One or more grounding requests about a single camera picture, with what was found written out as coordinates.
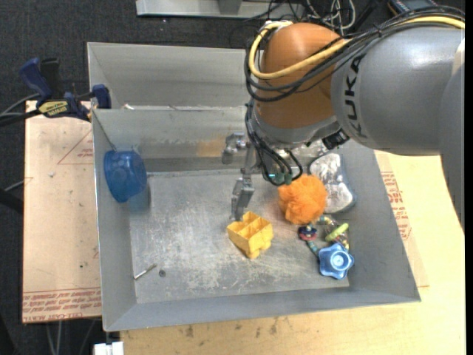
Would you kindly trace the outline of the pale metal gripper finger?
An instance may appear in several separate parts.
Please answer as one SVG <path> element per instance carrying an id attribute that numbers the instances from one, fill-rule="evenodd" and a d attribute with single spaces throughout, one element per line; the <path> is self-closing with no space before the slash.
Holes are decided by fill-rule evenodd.
<path id="1" fill-rule="evenodd" d="M 233 191 L 232 191 L 232 196 L 231 196 L 231 220 L 232 221 L 239 221 L 241 220 L 241 206 L 240 206 L 240 193 L 242 189 L 242 181 L 241 180 L 236 180 L 236 183 L 234 185 Z"/>
<path id="2" fill-rule="evenodd" d="M 245 209 L 251 201 L 254 194 L 254 187 L 251 177 L 245 177 L 242 181 L 242 187 L 240 189 L 240 202 L 239 202 L 239 213 L 242 217 L 245 213 Z"/>

